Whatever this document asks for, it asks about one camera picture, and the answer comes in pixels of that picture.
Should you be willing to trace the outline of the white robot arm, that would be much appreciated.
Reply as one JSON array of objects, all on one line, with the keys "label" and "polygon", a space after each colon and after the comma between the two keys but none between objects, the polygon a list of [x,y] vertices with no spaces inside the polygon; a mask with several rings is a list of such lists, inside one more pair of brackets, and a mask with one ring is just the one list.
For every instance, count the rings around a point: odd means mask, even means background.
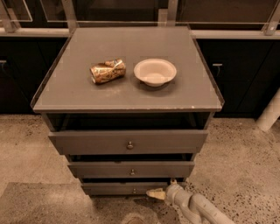
[{"label": "white robot arm", "polygon": [[191,194],[175,179],[171,180],[165,190],[163,188],[150,189],[146,194],[178,206],[181,213],[192,224],[202,224],[203,220],[207,220],[210,224],[235,224],[206,197],[199,193]]}]

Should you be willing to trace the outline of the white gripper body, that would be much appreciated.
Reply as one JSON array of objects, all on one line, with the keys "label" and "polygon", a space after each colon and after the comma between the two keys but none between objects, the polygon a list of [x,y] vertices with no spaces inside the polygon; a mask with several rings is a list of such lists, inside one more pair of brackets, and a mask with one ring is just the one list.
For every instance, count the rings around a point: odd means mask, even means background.
[{"label": "white gripper body", "polygon": [[166,188],[166,200],[177,206],[187,206],[192,194],[179,184],[171,184]]}]

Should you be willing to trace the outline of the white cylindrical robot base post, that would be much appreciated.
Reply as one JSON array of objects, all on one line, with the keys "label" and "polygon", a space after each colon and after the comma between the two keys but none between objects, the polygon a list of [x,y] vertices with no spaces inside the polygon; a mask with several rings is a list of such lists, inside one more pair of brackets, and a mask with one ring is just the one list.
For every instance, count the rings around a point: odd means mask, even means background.
[{"label": "white cylindrical robot base post", "polygon": [[280,88],[277,90],[265,110],[256,120],[256,125],[262,131],[268,131],[280,116]]}]

